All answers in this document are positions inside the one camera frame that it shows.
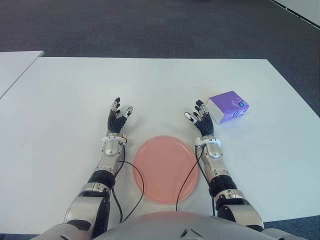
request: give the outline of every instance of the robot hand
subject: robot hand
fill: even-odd
[[[191,115],[188,112],[184,113],[184,116],[189,119],[201,132],[202,137],[204,136],[213,136],[214,135],[214,125],[212,123],[211,117],[205,107],[205,104],[198,100],[195,102],[196,106],[194,107],[198,113],[193,112]]]
[[[118,108],[120,107],[120,97],[116,98],[114,102],[111,105],[109,118],[108,118],[108,134],[119,134],[122,127],[125,125],[128,117],[133,111],[133,107],[130,106],[125,113],[117,117],[120,113],[120,110]]]

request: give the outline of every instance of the purple box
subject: purple box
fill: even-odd
[[[249,104],[234,91],[209,97],[206,103],[206,109],[218,124],[242,116],[248,108]]]

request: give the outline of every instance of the black cable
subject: black cable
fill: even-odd
[[[119,203],[119,201],[118,201],[118,199],[116,197],[114,188],[111,188],[111,191],[112,191],[112,195],[113,195],[113,198],[115,200],[115,203],[118,206],[118,209],[119,209],[119,212],[120,212],[120,221],[119,221],[119,223],[122,223],[123,213],[122,213],[122,209],[121,209],[120,203]]]
[[[125,164],[125,160],[126,160],[126,148],[125,148],[125,145],[122,145],[122,149],[123,149],[123,160],[121,161],[122,164],[119,167],[118,171],[116,171],[116,173],[114,174],[114,178],[116,178],[116,176],[118,175],[118,173],[120,172],[120,170],[122,169],[122,167]],[[123,213],[122,213],[122,209],[121,209],[120,203],[119,203],[119,201],[117,199],[117,196],[115,194],[115,190],[114,190],[113,187],[111,188],[111,191],[112,191],[112,195],[113,195],[113,198],[115,200],[115,203],[116,203],[116,205],[117,205],[117,207],[119,209],[119,212],[120,212],[120,222],[119,223],[122,223]]]
[[[195,157],[198,158],[197,146],[195,146]],[[200,168],[201,173],[202,173],[202,175],[203,175],[206,183],[208,184],[208,186],[209,186],[209,188],[210,188],[210,182],[208,181],[207,176],[205,175],[205,173],[204,173],[204,171],[203,171],[203,169],[202,169],[199,161],[197,161],[197,163],[198,163],[198,167]],[[215,212],[215,201],[214,201],[214,197],[213,197],[213,196],[211,197],[211,201],[212,201],[212,214],[213,214],[213,216],[215,216],[215,215],[216,215],[216,212]]]
[[[215,199],[214,199],[213,196],[211,197],[211,201],[212,201],[212,214],[213,214],[213,216],[215,216],[216,215],[216,212],[215,212]]]
[[[202,152],[201,152],[201,155],[200,155],[199,159],[201,158],[202,154],[204,153],[204,149],[205,149],[205,148],[203,147],[203,149],[202,149]],[[195,151],[195,158],[196,158],[196,159],[198,159],[197,146],[195,146],[195,147],[194,147],[194,151]],[[199,162],[199,161],[196,161],[196,163],[198,164],[198,167],[200,168],[201,173],[202,173],[202,175],[203,175],[203,177],[204,177],[204,179],[205,179],[206,183],[208,184],[208,186],[209,186],[209,188],[210,188],[210,182],[208,181],[208,179],[207,179],[207,177],[206,177],[206,175],[205,175],[205,173],[204,173],[204,171],[203,171],[203,169],[202,169],[202,167],[201,167],[201,165],[200,165],[200,162]]]
[[[195,164],[193,165],[193,167],[191,168],[191,170],[190,170],[190,172],[189,172],[189,174],[188,174],[188,176],[186,176],[186,178],[185,178],[185,180],[184,180],[184,182],[183,182],[183,184],[182,184],[182,186],[181,186],[181,188],[180,188],[180,191],[179,191],[179,194],[178,194],[178,197],[176,198],[176,203],[175,203],[175,211],[177,212],[178,211],[178,202],[179,202],[179,197],[180,197],[180,194],[181,194],[181,191],[182,191],[182,188],[184,187],[184,185],[186,184],[186,182],[187,182],[187,180],[188,180],[188,178],[189,178],[189,176],[190,176],[190,174],[192,173],[192,171],[193,171],[193,169],[195,168],[195,166],[199,163],[199,160],[200,160],[200,158],[201,158],[201,156],[202,156],[202,154],[204,153],[204,148],[202,148],[202,152],[201,152],[201,154],[200,154],[200,157],[199,158],[197,158],[196,157],[196,162],[195,162]]]
[[[123,159],[122,159],[122,164],[119,167],[118,171],[116,171],[114,178],[116,178],[116,176],[118,175],[118,173],[120,172],[120,170],[122,169],[122,167],[124,166],[125,160],[126,160],[126,148],[125,145],[122,145],[122,149],[123,149]]]
[[[142,180],[142,193],[141,193],[141,197],[140,197],[139,201],[136,203],[136,205],[134,206],[134,208],[131,210],[131,212],[128,214],[128,216],[126,216],[126,218],[123,220],[123,221],[125,221],[125,220],[127,220],[127,218],[134,212],[134,210],[136,209],[136,207],[139,205],[142,197],[144,196],[144,193],[145,193],[145,182],[144,182],[144,178],[142,177],[141,172],[139,171],[138,168],[136,168],[135,165],[133,165],[132,163],[130,163],[130,162],[128,162],[128,161],[123,161],[123,162],[126,163],[126,164],[131,165],[132,167],[134,167],[134,169],[137,170],[137,172],[139,173],[139,175],[140,175],[140,177],[141,177],[141,180]]]

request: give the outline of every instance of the robot forearm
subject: robot forearm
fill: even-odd
[[[251,206],[244,194],[238,190],[223,162],[221,142],[212,135],[196,140],[198,147],[204,147],[201,159],[209,181],[209,192],[214,198],[218,217],[262,231],[264,224],[260,215]]]

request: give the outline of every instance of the white table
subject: white table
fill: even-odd
[[[238,188],[265,222],[319,215],[320,119],[267,60],[40,57],[0,100],[0,232],[42,233],[63,221],[100,160],[116,97],[134,107],[122,131],[131,162],[158,135],[193,148],[200,134],[184,112],[230,90],[250,104],[215,124]],[[126,216],[140,196],[130,166],[115,191]],[[131,217],[174,209],[143,198]],[[202,176],[179,209],[211,213]],[[118,221],[112,199],[109,226]]]
[[[0,52],[0,99],[43,51]]]

